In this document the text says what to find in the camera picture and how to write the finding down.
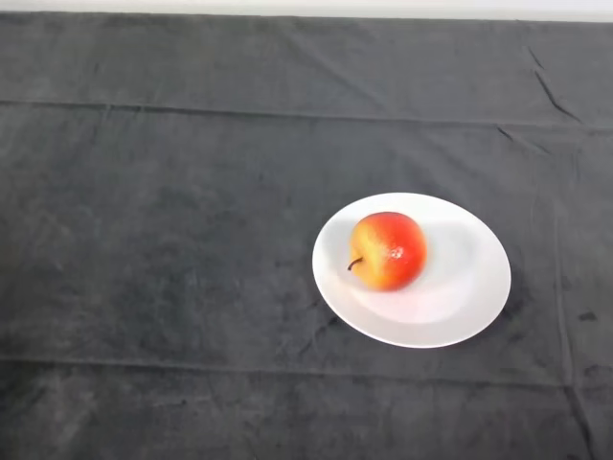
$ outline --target apple stem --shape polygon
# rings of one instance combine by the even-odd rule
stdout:
[[[364,260],[364,258],[363,258],[363,257],[360,257],[359,259],[355,259],[353,262],[351,262],[351,263],[349,264],[349,266],[347,267],[347,270],[348,270],[348,271],[352,271],[352,267],[353,267],[355,264],[357,264],[358,262],[362,262],[363,260]]]

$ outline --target plate rim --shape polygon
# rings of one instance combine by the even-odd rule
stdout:
[[[500,245],[500,248],[502,249],[502,253],[505,256],[505,262],[506,262],[505,263],[505,269],[509,273],[509,282],[508,282],[508,288],[506,289],[507,292],[505,294],[505,301],[502,303],[500,309],[496,311],[496,313],[492,316],[492,318],[487,323],[484,323],[483,326],[480,326],[474,332],[466,333],[466,334],[463,334],[462,336],[459,336],[459,337],[456,337],[456,338],[453,338],[453,339],[450,339],[450,340],[441,341],[439,344],[436,344],[436,345],[419,344],[419,343],[415,343],[415,342],[414,343],[405,343],[405,342],[397,342],[395,340],[390,340],[390,339],[387,339],[385,337],[380,337],[380,336],[377,336],[377,335],[374,335],[372,333],[369,333],[369,332],[365,331],[363,328],[355,325],[350,319],[347,318],[346,315],[344,315],[343,313],[340,313],[337,309],[335,309],[332,306],[332,303],[330,302],[328,296],[325,294],[324,290],[322,289],[322,287],[320,286],[319,282],[317,281],[317,276],[315,274],[315,251],[316,251],[316,248],[318,247],[318,243],[319,243],[320,239],[322,238],[322,233],[323,233],[324,229],[326,228],[326,226],[328,225],[328,223],[331,220],[333,220],[338,214],[343,212],[346,208],[348,208],[350,206],[353,206],[356,203],[359,203],[360,201],[364,201],[364,200],[375,198],[375,197],[382,197],[382,196],[423,196],[423,197],[426,197],[426,198],[436,199],[438,201],[443,201],[446,204],[449,204],[451,206],[460,208],[465,213],[468,213],[473,218],[475,218],[479,222],[481,222],[489,230],[491,235],[495,238],[495,241],[498,243],[498,245]],[[421,350],[448,347],[448,346],[455,345],[457,343],[461,343],[461,342],[464,342],[466,340],[469,340],[470,338],[474,337],[475,335],[480,334],[482,331],[487,329],[496,320],[496,318],[498,318],[498,316],[500,316],[500,313],[502,312],[502,310],[507,305],[507,302],[509,301],[509,296],[511,294],[511,286],[512,286],[512,272],[511,272],[511,263],[509,261],[509,255],[507,254],[505,246],[502,244],[500,239],[496,236],[496,234],[493,232],[493,230],[491,230],[491,228],[489,228],[489,226],[485,222],[483,222],[480,218],[478,218],[477,216],[472,214],[466,208],[463,208],[462,206],[460,206],[460,205],[458,205],[456,203],[453,203],[453,202],[448,201],[448,200],[443,199],[443,198],[439,198],[437,196],[426,195],[426,194],[416,194],[416,193],[411,193],[411,192],[389,192],[389,193],[384,193],[384,194],[375,194],[375,195],[364,196],[364,197],[359,198],[359,199],[357,199],[355,201],[352,201],[351,203],[346,204],[345,206],[340,208],[338,211],[336,211],[334,214],[332,214],[326,220],[324,225],[322,225],[321,229],[319,230],[319,233],[317,234],[317,238],[315,239],[315,243],[313,244],[313,250],[312,250],[312,254],[311,254],[311,271],[312,271],[312,274],[313,274],[313,279],[315,281],[315,285],[317,286],[317,290],[319,290],[319,293],[322,296],[322,298],[324,299],[324,301],[326,302],[326,304],[328,305],[328,308],[330,308],[334,312],[334,314],[336,314],[339,318],[341,318],[349,326],[351,326],[352,328],[354,328],[356,331],[360,332],[361,334],[364,334],[367,337],[370,337],[370,338],[372,338],[374,340],[377,340],[379,342],[386,343],[388,345],[394,345],[394,346],[401,347],[401,348],[413,348],[413,349],[421,349]]]

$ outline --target apple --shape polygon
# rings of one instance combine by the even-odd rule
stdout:
[[[420,226],[400,213],[376,213],[352,231],[348,270],[369,288],[392,290],[415,280],[427,257]]]

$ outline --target white plate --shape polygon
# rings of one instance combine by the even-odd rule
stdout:
[[[408,287],[376,292],[347,270],[350,237],[361,219],[385,211],[421,226],[428,259]],[[412,348],[443,347],[474,336],[498,316],[511,289],[509,259],[491,230],[460,206],[417,194],[374,195],[341,209],[317,237],[313,274],[330,308],[346,323],[382,342]]]

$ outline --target white wall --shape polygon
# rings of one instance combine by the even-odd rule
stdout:
[[[0,11],[613,21],[613,0],[0,0]]]

